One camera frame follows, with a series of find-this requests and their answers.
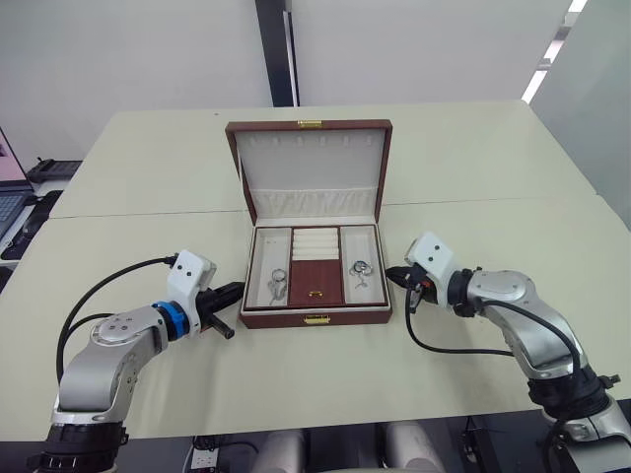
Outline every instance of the white wall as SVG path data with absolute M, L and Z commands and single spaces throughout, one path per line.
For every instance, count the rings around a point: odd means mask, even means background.
M 518 100 L 570 0 L 293 0 L 301 104 Z
M 271 106 L 253 0 L 2 0 L 0 126 L 25 168 L 119 110 Z
M 631 229 L 631 7 L 592 0 L 530 106 Z

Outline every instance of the jewelry box lid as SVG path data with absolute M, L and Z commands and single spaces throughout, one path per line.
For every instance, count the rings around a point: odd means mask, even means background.
M 252 222 L 301 217 L 379 221 L 389 120 L 231 121 L 226 136 Z

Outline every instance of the open jewelry box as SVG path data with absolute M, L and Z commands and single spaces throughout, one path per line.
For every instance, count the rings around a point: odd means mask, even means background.
M 389 120 L 230 122 L 254 224 L 248 328 L 386 323 L 379 213 Z

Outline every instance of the blue ring joint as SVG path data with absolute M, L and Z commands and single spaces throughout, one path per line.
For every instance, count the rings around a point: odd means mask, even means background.
M 158 301 L 154 304 L 151 304 L 151 307 L 160 307 L 167 311 L 167 313 L 171 316 L 171 322 L 175 327 L 175 335 L 177 338 L 181 338 L 184 336 L 184 321 L 186 320 L 186 315 L 184 312 L 179 312 L 177 309 L 164 301 Z

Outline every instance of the electrical outlet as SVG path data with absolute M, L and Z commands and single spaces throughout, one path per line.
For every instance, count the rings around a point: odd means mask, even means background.
M 198 450 L 193 449 L 193 458 L 190 461 L 190 469 L 199 468 L 217 468 L 217 457 L 219 456 L 219 448 L 214 450 Z

